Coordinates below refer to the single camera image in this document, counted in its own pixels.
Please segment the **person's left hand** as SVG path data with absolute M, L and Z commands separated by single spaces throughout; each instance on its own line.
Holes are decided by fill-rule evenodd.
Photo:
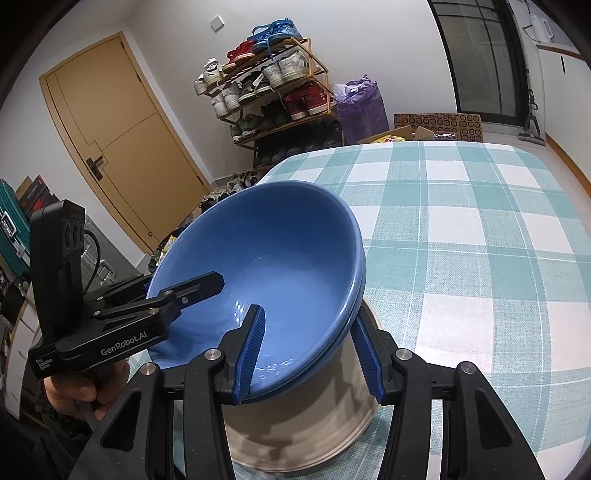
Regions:
M 109 376 L 99 386 L 86 377 L 51 376 L 43 380 L 49 403 L 60 414 L 77 419 L 85 419 L 82 405 L 97 401 L 99 406 L 93 410 L 93 417 L 101 421 L 119 393 L 125 388 L 130 367 L 126 360 L 113 364 Z

